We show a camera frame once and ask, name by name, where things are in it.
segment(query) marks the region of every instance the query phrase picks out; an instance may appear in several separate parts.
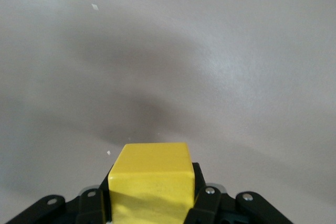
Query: white speck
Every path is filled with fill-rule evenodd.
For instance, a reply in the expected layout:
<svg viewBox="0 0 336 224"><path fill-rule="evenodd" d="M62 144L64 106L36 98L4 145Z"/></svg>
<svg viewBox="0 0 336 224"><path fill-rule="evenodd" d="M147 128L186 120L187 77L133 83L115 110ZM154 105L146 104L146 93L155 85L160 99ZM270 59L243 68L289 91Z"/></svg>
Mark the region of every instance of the white speck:
<svg viewBox="0 0 336 224"><path fill-rule="evenodd" d="M95 5L95 4L92 4L92 7L93 7L93 9L95 9L95 10L99 10L99 9L98 9L98 6Z"/></svg>

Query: yellow cube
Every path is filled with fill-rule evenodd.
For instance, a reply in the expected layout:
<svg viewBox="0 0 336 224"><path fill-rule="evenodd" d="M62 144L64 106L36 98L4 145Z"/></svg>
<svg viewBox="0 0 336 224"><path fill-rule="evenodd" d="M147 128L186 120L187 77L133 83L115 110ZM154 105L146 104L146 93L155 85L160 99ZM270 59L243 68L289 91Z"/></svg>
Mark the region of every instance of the yellow cube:
<svg viewBox="0 0 336 224"><path fill-rule="evenodd" d="M186 143L127 144L108 181L113 224L182 224L194 205Z"/></svg>

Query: metal screw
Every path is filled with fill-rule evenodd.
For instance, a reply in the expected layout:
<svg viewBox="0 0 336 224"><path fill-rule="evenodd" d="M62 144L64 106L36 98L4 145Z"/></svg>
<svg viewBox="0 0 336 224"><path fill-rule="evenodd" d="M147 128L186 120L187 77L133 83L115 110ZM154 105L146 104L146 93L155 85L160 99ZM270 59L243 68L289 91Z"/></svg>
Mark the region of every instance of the metal screw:
<svg viewBox="0 0 336 224"><path fill-rule="evenodd" d="M214 193L215 193L215 189L212 188L212 187L207 187L207 188L205 189L205 192L206 192L207 194L214 194Z"/></svg>
<svg viewBox="0 0 336 224"><path fill-rule="evenodd" d="M96 195L95 191L91 191L91 192L88 193L88 197L93 197L94 195Z"/></svg>
<svg viewBox="0 0 336 224"><path fill-rule="evenodd" d="M47 202L47 205L52 205L52 204L55 204L57 202L57 199L50 199L50 200L48 200L48 202Z"/></svg>
<svg viewBox="0 0 336 224"><path fill-rule="evenodd" d="M252 201L253 197L251 194L243 194L243 199L246 201Z"/></svg>
<svg viewBox="0 0 336 224"><path fill-rule="evenodd" d="M214 188L217 188L221 194L226 194L227 191L225 189L225 187L223 185L220 185L220 184L216 184L216 183L206 183L206 186L207 187L214 187Z"/></svg>

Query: white surface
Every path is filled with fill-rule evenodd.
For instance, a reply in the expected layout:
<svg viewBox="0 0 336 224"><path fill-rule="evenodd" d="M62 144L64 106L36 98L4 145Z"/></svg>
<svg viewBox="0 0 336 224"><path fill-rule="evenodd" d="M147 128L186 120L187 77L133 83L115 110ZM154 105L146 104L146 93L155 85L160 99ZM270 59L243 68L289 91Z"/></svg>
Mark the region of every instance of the white surface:
<svg viewBox="0 0 336 224"><path fill-rule="evenodd" d="M231 196L336 222L336 0L0 6L0 222L177 141Z"/></svg>

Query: screw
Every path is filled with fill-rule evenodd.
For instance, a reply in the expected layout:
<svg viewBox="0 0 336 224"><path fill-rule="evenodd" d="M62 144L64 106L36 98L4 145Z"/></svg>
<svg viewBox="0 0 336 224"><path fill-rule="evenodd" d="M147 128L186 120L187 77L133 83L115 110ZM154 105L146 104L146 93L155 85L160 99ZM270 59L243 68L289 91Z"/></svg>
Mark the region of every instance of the screw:
<svg viewBox="0 0 336 224"><path fill-rule="evenodd" d="M94 195L96 195L95 191L91 191L91 192L88 193L88 197L93 197Z"/></svg>
<svg viewBox="0 0 336 224"><path fill-rule="evenodd" d="M246 201L252 201L253 197L251 194L243 194L243 199Z"/></svg>
<svg viewBox="0 0 336 224"><path fill-rule="evenodd" d="M55 204L57 202L57 199L50 199L50 200L48 200L48 202L47 202L47 205L52 205L52 204Z"/></svg>
<svg viewBox="0 0 336 224"><path fill-rule="evenodd" d="M215 189L212 188L212 187L207 187L207 188L205 189L205 192L206 192L207 194L214 194L214 193L215 193Z"/></svg>

